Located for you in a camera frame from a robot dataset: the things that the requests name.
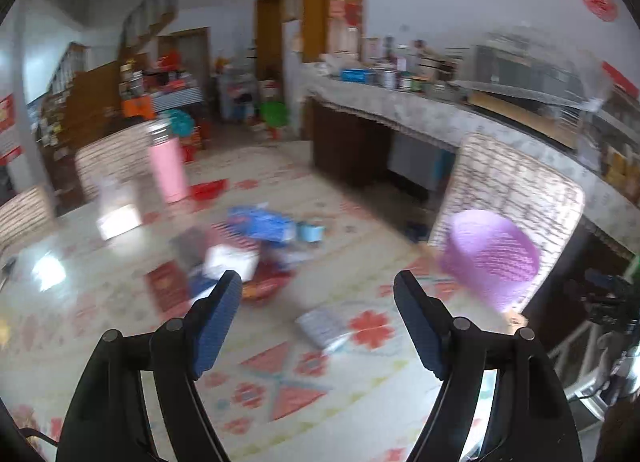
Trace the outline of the patterned chair backrest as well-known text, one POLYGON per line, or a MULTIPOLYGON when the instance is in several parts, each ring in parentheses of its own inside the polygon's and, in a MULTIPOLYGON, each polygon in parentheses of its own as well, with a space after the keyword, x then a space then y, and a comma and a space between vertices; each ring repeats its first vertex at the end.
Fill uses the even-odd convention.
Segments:
POLYGON ((445 248, 452 215, 463 210, 488 210, 514 222, 540 257, 533 280, 513 295, 503 294, 495 305, 501 312, 519 313, 559 260, 585 201, 582 187, 553 167, 494 137, 471 133, 462 139, 428 244, 445 248))

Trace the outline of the blue plastic bag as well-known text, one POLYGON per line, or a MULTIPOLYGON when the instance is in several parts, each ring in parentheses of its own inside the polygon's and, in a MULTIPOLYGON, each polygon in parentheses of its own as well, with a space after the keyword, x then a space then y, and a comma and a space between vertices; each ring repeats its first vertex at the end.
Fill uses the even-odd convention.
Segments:
POLYGON ((235 233, 259 241, 288 243, 296 236, 296 224, 289 216, 251 205, 230 208, 227 223, 235 233))

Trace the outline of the white tissue box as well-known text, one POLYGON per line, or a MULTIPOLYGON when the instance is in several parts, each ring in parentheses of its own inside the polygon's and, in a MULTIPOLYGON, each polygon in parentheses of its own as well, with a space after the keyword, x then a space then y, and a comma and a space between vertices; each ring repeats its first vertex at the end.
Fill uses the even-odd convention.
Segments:
POLYGON ((99 184, 98 209, 96 226, 105 241, 142 225, 137 186, 134 182, 119 181, 114 177, 104 178, 99 184))

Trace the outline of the sideboard with lace cloth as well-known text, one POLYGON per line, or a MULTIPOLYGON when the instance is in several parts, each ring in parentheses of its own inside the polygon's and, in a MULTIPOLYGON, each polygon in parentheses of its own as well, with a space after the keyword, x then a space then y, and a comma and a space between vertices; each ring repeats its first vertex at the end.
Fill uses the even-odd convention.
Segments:
POLYGON ((322 76, 314 64, 302 66, 298 81, 302 92, 324 106, 442 148, 454 150, 466 135, 482 133, 526 153, 582 187, 584 218, 594 231, 632 254, 639 252, 639 208, 600 176, 539 138, 453 104, 322 76))

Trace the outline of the pink thermos bottle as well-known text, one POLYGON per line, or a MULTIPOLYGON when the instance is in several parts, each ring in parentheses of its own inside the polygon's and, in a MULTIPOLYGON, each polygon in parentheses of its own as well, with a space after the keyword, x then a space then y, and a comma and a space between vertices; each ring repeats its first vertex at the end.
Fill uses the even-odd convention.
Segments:
POLYGON ((183 167, 183 153, 171 122, 158 119, 149 126, 148 155, 157 187, 167 203, 189 196, 189 184, 183 167))

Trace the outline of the light blue tape roll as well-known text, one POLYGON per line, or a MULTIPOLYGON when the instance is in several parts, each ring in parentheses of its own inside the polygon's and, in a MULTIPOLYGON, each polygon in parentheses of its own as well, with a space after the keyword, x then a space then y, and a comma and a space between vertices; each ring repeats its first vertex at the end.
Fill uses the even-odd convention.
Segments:
POLYGON ((320 223, 300 221, 296 225, 299 241, 305 243, 319 243, 323 240, 324 226, 320 223))

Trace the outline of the grey foil wrapper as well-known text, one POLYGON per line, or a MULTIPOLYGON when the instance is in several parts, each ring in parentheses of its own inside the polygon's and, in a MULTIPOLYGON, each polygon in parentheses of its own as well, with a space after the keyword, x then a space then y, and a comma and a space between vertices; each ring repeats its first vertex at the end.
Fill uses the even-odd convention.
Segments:
POLYGON ((304 337, 321 352, 335 352, 350 337, 343 321, 325 307, 311 309, 300 315, 295 323, 304 337))

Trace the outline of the mesh food cover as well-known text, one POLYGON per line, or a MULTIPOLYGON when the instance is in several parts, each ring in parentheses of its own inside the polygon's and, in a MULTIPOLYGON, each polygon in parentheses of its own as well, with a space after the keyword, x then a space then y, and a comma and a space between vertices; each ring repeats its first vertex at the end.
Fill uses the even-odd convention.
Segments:
POLYGON ((603 63, 566 39, 530 27, 487 32, 463 54, 459 88, 596 112, 613 80, 603 63))

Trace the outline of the purple perforated trash basket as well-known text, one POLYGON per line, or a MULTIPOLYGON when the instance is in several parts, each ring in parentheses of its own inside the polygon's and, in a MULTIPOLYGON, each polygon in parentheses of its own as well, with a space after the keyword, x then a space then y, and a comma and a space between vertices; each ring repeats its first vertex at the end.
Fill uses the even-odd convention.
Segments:
POLYGON ((536 245, 514 222, 487 210, 451 216, 440 266, 496 311, 510 311, 540 268, 536 245))

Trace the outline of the red snack wrapper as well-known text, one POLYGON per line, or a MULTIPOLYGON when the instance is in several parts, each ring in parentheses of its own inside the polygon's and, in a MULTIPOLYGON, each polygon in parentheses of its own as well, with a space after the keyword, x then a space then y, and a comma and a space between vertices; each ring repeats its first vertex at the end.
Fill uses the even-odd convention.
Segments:
POLYGON ((295 271, 277 263, 260 262, 254 277, 243 285, 242 301, 262 304, 286 287, 295 276, 295 271))

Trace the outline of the wooden staircase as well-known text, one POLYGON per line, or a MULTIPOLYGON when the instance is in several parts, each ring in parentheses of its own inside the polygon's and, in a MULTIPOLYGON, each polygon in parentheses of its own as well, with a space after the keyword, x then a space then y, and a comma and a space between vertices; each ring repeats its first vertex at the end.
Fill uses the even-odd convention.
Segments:
POLYGON ((76 183, 72 156, 103 136, 108 115, 120 109, 125 80, 120 68, 136 60, 146 43, 158 36, 178 12, 178 0, 142 0, 125 17, 115 46, 99 48, 70 42, 43 95, 36 140, 55 190, 76 183))

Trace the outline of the green plastic basket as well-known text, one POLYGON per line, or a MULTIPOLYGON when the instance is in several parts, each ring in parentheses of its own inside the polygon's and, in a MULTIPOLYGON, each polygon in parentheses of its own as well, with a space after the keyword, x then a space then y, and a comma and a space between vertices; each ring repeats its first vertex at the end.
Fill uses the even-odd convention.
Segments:
POLYGON ((260 105, 260 115, 265 125, 271 129, 280 129, 288 125, 288 108, 277 100, 267 100, 260 105))

